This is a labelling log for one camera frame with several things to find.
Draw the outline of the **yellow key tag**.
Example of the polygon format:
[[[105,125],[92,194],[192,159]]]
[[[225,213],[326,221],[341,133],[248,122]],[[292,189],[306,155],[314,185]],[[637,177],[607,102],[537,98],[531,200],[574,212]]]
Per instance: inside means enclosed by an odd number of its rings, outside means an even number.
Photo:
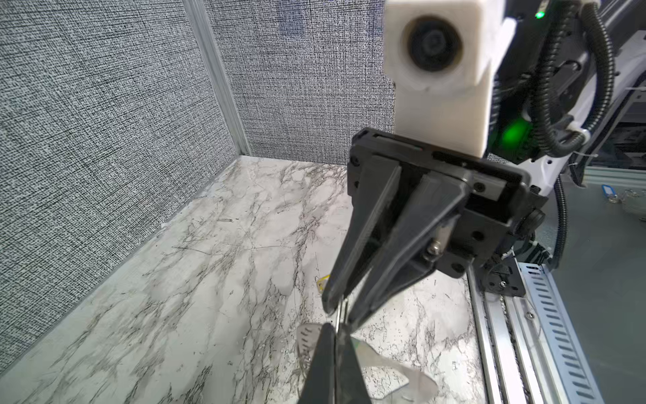
[[[319,291],[319,293],[321,295],[323,294],[324,290],[326,289],[326,285],[327,285],[329,279],[330,279],[330,276],[326,275],[326,276],[323,276],[323,277],[319,278],[316,281],[316,287],[317,287],[317,289],[318,289],[318,291]]]

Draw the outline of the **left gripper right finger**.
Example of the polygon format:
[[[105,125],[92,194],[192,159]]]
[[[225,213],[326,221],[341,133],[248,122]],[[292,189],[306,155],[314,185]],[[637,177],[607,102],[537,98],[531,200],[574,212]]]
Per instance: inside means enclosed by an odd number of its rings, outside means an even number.
[[[346,325],[341,325],[336,335],[336,403],[371,403]]]

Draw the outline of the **silver perforated metal key holder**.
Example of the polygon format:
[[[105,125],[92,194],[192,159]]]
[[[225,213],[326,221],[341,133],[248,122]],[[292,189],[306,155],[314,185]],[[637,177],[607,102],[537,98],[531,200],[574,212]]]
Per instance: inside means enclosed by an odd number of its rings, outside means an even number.
[[[340,326],[333,327],[337,335]],[[430,376],[386,358],[365,341],[352,335],[351,337],[371,403],[431,403],[438,397],[439,387]],[[303,358],[303,362],[299,359],[305,377],[310,361],[308,354]],[[336,403],[336,345],[334,403]]]

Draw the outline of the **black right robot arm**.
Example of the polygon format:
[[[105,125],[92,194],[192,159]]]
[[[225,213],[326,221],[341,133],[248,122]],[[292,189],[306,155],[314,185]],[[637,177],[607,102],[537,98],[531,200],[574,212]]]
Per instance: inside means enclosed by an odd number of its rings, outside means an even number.
[[[324,312],[352,297],[356,330],[435,272],[524,296],[509,252],[599,136],[620,48],[644,25],[642,1],[385,2],[394,126],[352,139],[353,212]]]

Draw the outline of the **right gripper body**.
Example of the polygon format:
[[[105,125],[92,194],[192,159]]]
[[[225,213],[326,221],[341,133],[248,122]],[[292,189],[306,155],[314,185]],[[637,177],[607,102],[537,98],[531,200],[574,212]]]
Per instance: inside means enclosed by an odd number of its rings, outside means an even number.
[[[412,259],[424,274],[439,270],[460,278],[467,266],[480,268],[494,257],[501,257],[514,242],[543,222],[541,209],[547,199],[530,189],[528,174],[519,168],[365,128],[352,139],[348,169],[372,156],[395,160],[401,166],[395,197],[373,232],[376,252],[424,175],[440,173],[469,185],[469,197],[449,214],[456,221],[442,252],[431,254],[422,249]]]

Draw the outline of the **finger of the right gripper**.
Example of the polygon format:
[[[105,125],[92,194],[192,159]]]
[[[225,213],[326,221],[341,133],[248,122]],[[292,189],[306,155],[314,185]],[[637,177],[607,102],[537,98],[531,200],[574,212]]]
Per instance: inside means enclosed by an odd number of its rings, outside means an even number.
[[[373,232],[386,207],[397,192],[400,163],[381,156],[365,159],[348,169],[348,194],[353,212],[343,245],[321,296],[322,307],[330,315],[349,296],[368,271],[376,252]]]
[[[441,220],[469,197],[469,185],[440,173],[424,175],[411,193],[390,235],[371,261],[363,288],[348,315],[352,331],[383,306],[404,266],[429,244]]]

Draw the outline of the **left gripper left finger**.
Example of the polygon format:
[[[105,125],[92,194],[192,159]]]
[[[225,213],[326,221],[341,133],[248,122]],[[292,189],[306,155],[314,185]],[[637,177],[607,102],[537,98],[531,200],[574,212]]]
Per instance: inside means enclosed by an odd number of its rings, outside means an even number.
[[[309,355],[311,361],[299,403],[335,402],[336,333],[331,323],[305,323],[297,329],[299,359]]]

